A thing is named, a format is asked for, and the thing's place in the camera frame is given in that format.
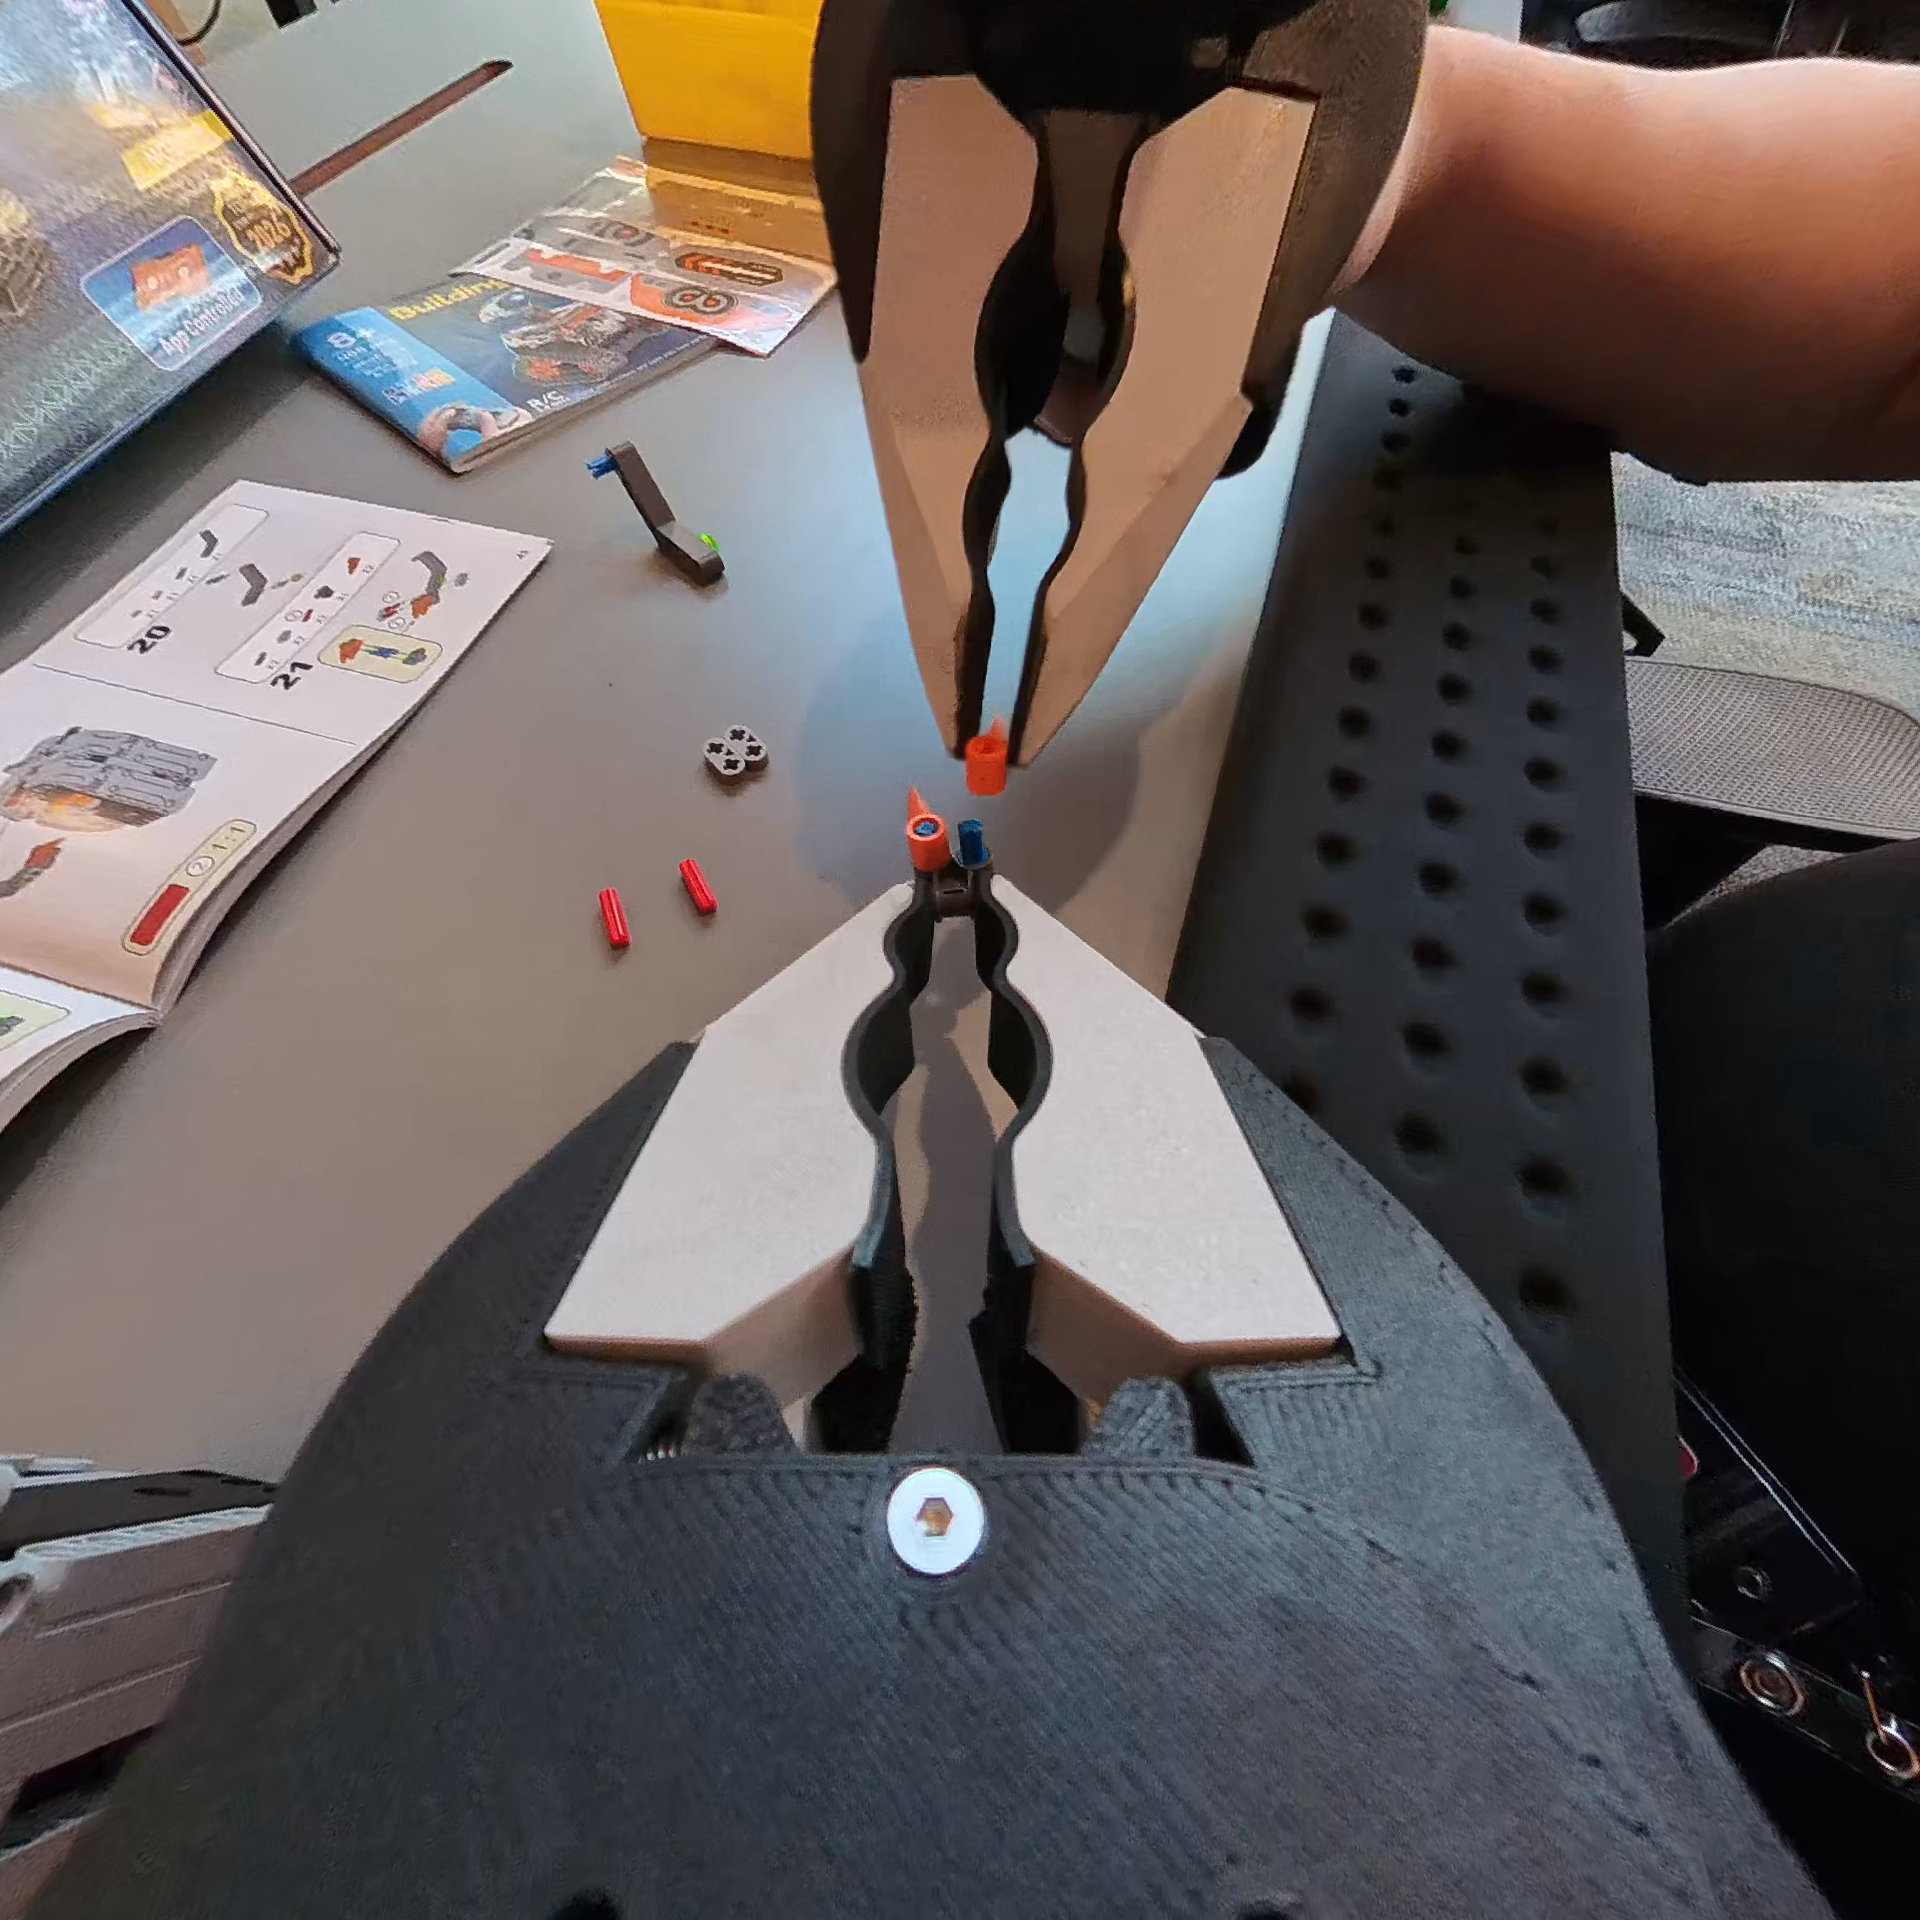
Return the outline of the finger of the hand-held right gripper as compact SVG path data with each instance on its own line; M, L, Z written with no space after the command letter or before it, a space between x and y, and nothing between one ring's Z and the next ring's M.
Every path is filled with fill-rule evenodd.
M993 319L1035 222L1035 133L971 73L888 100L864 407L900 602L951 756L981 732L1011 390Z
M1228 87L1134 150L1117 212L1131 333L1077 443L1071 539L1044 586L1017 762L1064 727L1225 465L1314 105Z

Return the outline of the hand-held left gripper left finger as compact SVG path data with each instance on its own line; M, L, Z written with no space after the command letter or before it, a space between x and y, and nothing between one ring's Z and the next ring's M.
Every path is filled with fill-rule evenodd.
M828 1452L884 1452L918 1340L888 1103L915 1067L900 882L713 1020L570 1276L567 1357L757 1376Z

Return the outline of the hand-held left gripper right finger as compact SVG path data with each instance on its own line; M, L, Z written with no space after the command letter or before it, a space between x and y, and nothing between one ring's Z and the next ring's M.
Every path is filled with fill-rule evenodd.
M1343 1330L1204 1033L1010 879L975 899L1015 1099L975 1357L1011 1452L1077 1449L1130 1380L1325 1360Z

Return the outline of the dark grey bent beam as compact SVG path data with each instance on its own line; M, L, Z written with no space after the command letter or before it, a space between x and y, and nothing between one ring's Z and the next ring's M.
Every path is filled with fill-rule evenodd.
M723 553L701 545L701 530L690 529L665 500L653 467L631 443L613 445L618 457L618 479L653 533L660 556L668 559L690 583L710 587L723 580Z

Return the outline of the person's right forearm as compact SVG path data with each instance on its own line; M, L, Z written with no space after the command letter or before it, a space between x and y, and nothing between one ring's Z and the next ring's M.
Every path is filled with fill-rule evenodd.
M1913 483L1918 67L1434 25L1333 306L1695 483Z

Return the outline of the grey desk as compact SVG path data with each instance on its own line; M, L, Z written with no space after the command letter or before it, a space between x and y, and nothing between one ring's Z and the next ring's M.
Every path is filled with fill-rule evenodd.
M227 22L205 73L290 173L508 67L344 177L341 269L290 322L395 299L555 206L637 129L593 2L341 2ZM1333 317L1263 460L1217 486L1038 765L1000 870L1160 995ZM685 583L585 460L634 443L727 580ZM450 477L258 337L3 539L11 662L234 479L555 543L403 735L253 882L154 1032L3 1130L3 1449L281 1477L371 1330L514 1177L905 875L903 797L975 813L903 629L837 306ZM710 735L773 753L723 787ZM694 913L698 856L718 913ZM631 947L607 945L618 889ZM894 1442L994 1423L970 1317L994 1133L987 995L941 927L900 1093L923 1357Z

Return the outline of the orange grey sticker sheet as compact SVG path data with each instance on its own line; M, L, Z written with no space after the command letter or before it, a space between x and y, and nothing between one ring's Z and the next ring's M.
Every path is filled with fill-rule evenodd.
M801 179L615 156L463 263L518 287L775 353L837 287L823 207Z

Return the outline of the yellow plastic bin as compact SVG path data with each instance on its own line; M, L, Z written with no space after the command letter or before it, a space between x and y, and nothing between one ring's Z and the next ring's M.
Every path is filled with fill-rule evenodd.
M811 159L821 2L597 2L643 137Z

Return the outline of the black perforated panel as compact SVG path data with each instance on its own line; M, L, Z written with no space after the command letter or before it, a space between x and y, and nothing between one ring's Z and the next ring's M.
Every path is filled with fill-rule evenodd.
M1170 999L1505 1317L1687 1617L1613 457L1333 319Z

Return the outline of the small blue manual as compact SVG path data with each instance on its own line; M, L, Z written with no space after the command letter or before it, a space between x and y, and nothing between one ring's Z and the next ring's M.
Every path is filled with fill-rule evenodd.
M344 393L463 473L548 422L694 363L713 337L590 299L451 275L297 330Z

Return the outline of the person's black pants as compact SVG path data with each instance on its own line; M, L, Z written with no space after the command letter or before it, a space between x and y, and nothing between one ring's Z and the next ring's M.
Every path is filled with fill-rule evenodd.
M1808 1503L1918 1523L1918 843L1650 939L1674 1353Z

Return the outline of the white instruction booklet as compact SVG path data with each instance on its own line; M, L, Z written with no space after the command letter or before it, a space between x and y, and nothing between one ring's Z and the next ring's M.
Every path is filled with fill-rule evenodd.
M154 1027L551 539L234 483L3 672L3 1123Z

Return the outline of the black mesh office chair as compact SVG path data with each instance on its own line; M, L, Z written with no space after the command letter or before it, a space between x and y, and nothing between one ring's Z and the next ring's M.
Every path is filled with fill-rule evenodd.
M1628 760L1640 800L1817 837L1918 837L1918 719L1843 685L1665 659L1625 595Z

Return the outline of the grey black robot model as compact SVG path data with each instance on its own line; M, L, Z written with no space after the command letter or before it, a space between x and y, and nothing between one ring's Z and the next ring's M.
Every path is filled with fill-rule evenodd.
M181 1696L274 1483L3 1456L3 1913L24 1917Z

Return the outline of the clear badge holder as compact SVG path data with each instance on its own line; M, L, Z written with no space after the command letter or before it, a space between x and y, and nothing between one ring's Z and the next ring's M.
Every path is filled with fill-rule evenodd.
M1918 1619L1690 1373L1674 1399L1698 1692L1914 1809Z

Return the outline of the blue robot kit box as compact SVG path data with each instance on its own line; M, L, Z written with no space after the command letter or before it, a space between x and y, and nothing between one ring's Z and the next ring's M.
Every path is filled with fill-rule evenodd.
M3 529L338 260L150 5L5 2Z

